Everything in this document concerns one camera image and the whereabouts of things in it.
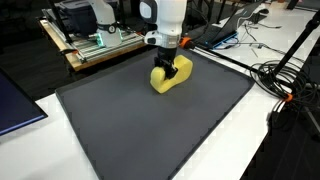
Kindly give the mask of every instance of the white table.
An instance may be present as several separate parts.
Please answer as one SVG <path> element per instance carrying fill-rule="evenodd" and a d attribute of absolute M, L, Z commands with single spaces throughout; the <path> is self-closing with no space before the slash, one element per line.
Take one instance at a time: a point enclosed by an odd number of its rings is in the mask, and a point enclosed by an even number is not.
<path fill-rule="evenodd" d="M 259 41 L 286 51 L 312 16 L 313 13 L 300 10 L 274 10 L 263 23 L 279 23 L 283 28 L 273 31 L 265 29 L 265 33 L 255 30 L 252 34 Z M 301 25 L 296 25 L 297 18 L 301 19 Z M 296 56 L 306 59 L 319 34 L 318 29 Z M 254 58 L 253 52 L 244 45 L 221 53 L 248 65 L 264 61 Z M 236 65 L 209 58 L 247 74 L 245 69 Z M 175 179 L 239 179 L 267 134 L 268 113 L 277 101 L 254 86 L 201 145 Z M 37 103 L 49 115 L 47 119 L 0 137 L 0 179 L 98 179 L 56 96 L 50 95 Z"/>

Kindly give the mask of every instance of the blue screen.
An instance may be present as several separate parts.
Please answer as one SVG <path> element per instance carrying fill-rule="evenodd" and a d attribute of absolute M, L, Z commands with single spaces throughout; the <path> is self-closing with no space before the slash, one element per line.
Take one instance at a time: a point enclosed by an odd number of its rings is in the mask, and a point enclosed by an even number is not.
<path fill-rule="evenodd" d="M 47 115 L 0 69 L 0 135 L 45 117 Z"/>

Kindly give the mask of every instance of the black mat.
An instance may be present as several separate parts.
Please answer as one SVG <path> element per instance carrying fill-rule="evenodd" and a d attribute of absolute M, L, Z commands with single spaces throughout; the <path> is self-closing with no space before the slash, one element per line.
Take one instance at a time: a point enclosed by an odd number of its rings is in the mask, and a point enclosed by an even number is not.
<path fill-rule="evenodd" d="M 100 179 L 171 179 L 253 85 L 245 75 L 179 50 L 193 61 L 193 74 L 160 95 L 149 84 L 155 54 L 57 90 Z"/>

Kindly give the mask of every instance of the yellow object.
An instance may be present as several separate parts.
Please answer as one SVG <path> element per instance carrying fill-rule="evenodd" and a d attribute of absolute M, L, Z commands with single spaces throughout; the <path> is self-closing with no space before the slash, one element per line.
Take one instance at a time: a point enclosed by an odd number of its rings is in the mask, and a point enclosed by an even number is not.
<path fill-rule="evenodd" d="M 159 93 L 162 94 L 187 80 L 191 74 L 193 63 L 188 58 L 179 55 L 174 59 L 174 66 L 178 68 L 178 72 L 171 79 L 165 79 L 166 73 L 162 67 L 155 67 L 152 70 L 150 83 Z"/>

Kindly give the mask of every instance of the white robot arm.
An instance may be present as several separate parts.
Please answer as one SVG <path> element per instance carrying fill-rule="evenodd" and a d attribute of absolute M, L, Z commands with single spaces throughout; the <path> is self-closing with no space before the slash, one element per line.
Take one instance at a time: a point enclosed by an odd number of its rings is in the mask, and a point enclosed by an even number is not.
<path fill-rule="evenodd" d="M 101 47 L 114 47 L 122 42 L 120 29 L 117 27 L 114 12 L 110 4 L 117 0 L 87 0 L 97 18 L 97 41 Z"/>
<path fill-rule="evenodd" d="M 140 13 L 147 23 L 156 24 L 156 31 L 145 36 L 145 43 L 159 46 L 155 66 L 163 67 L 166 78 L 177 73 L 174 67 L 177 47 L 182 33 L 182 23 L 187 8 L 187 0 L 141 0 Z"/>

